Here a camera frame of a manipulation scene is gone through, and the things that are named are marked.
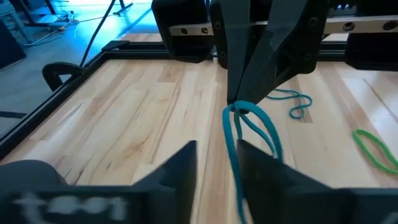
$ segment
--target floor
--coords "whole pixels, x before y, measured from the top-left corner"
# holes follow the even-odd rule
[[[156,34],[129,40],[160,40]],[[221,112],[226,70],[217,62],[111,60],[9,154],[2,163],[39,159],[71,184],[131,184],[191,139],[198,141],[198,181],[192,223],[238,223]],[[294,100],[262,100],[274,122],[285,163],[331,187],[398,187],[369,161],[351,133],[363,128],[398,157],[398,75],[318,63],[281,88],[313,98],[303,119],[288,116]],[[252,114],[249,119],[259,125]],[[244,138],[265,152],[265,142],[244,126]],[[379,149],[370,150],[388,164]]]
[[[58,11],[74,10],[80,21],[103,16],[107,5],[74,6],[57,8]],[[120,5],[112,11],[119,10]],[[51,62],[80,63],[92,33],[100,19],[68,26],[67,30],[40,42],[38,46],[26,47],[27,58],[15,66],[0,70],[0,111],[29,114],[51,95],[51,90],[42,78],[41,70]],[[88,59],[96,55],[110,40],[121,38],[128,32],[157,32],[150,4],[135,4],[121,16],[110,16],[99,32],[90,50]],[[49,31],[40,30],[37,38]],[[0,117],[0,137],[16,125],[19,119]]]

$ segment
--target screw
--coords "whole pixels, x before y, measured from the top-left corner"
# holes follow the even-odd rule
[[[261,173],[260,172],[256,172],[256,180],[261,180]]]
[[[304,60],[309,61],[312,59],[312,55],[310,53],[304,55]]]
[[[355,24],[353,22],[347,22],[346,24],[344,24],[343,26],[343,30],[345,32],[349,32],[349,31],[353,31],[355,28]]]
[[[308,24],[309,24],[310,26],[316,26],[316,25],[318,25],[318,18],[316,18],[316,17],[311,17],[311,19],[308,21]]]
[[[187,35],[187,34],[188,34],[188,31],[187,31],[186,28],[182,28],[182,29],[181,29],[181,33]]]
[[[390,30],[397,28],[397,26],[398,26],[398,23],[396,21],[389,21],[383,25],[383,29],[385,31],[390,31]]]
[[[208,33],[209,33],[209,31],[207,30],[206,27],[202,28],[202,29],[201,29],[201,32],[202,32],[203,34],[208,34]]]
[[[215,29],[221,28],[221,22],[220,22],[220,21],[217,21],[217,22],[214,24],[214,26],[215,26]]]

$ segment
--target wooden tabletop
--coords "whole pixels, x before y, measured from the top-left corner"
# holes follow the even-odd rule
[[[226,70],[216,61],[110,60],[2,164],[39,159],[53,165],[70,184],[125,185],[196,139],[193,223],[237,223],[221,127],[226,81]],[[281,88],[313,98],[313,106],[299,121],[288,115],[297,101],[259,103],[277,127],[286,164],[332,187],[398,187],[397,177],[375,168],[351,137],[353,130],[366,129],[398,157],[398,74],[320,62],[312,74],[298,75]],[[259,123],[253,115],[249,118]],[[249,128],[243,133],[269,152]],[[371,144],[370,148],[386,162],[382,153]]]

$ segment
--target teal rope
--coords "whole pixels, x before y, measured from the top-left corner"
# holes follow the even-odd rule
[[[269,139],[268,135],[262,131],[259,127],[253,124],[249,118],[239,111],[246,110],[249,112],[254,113],[264,124],[266,129],[268,130],[271,139]],[[231,169],[233,172],[235,186],[236,186],[236,201],[238,206],[238,215],[239,219],[241,220],[242,224],[246,224],[246,219],[244,217],[244,210],[243,210],[243,190],[242,190],[242,182],[241,176],[239,172],[239,164],[238,164],[238,157],[236,155],[236,148],[234,143],[234,137],[232,134],[231,128],[231,121],[229,119],[229,112],[234,111],[234,123],[236,132],[238,134],[238,139],[243,138],[242,127],[240,118],[256,133],[258,133],[268,144],[271,152],[273,153],[274,157],[278,159],[280,162],[283,162],[283,151],[282,151],[282,144],[280,143],[278,132],[272,123],[270,117],[257,105],[254,103],[246,102],[246,101],[236,101],[232,105],[228,105],[223,111],[223,129],[224,129],[224,136],[225,136],[225,143],[228,151],[229,161],[231,163]]]
[[[290,109],[289,111],[289,116],[293,119],[302,119],[304,117],[304,108],[307,108],[309,106],[312,105],[312,98],[311,96],[308,96],[306,94],[301,94],[295,90],[284,90],[284,89],[276,89],[275,91],[279,91],[282,93],[291,93],[292,95],[290,96],[267,96],[268,99],[271,100],[288,100],[288,99],[292,99],[292,98],[298,98],[299,99],[299,105],[293,107],[292,109]],[[308,103],[302,103],[302,98],[305,98],[308,100]]]

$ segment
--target wooden table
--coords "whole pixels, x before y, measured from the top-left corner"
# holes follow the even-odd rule
[[[156,41],[159,36],[125,39]],[[226,81],[226,70],[217,62],[110,60],[2,163],[39,159],[71,184],[124,185],[196,139],[193,223],[237,223],[221,127]],[[398,156],[395,73],[320,62],[311,75],[299,75],[281,88],[313,97],[313,106],[300,121],[288,116],[297,101],[259,103],[277,126],[286,164],[332,187],[398,187],[397,177],[369,163],[351,137],[353,130],[367,129]],[[254,132],[247,127],[243,131],[245,139],[269,151]]]

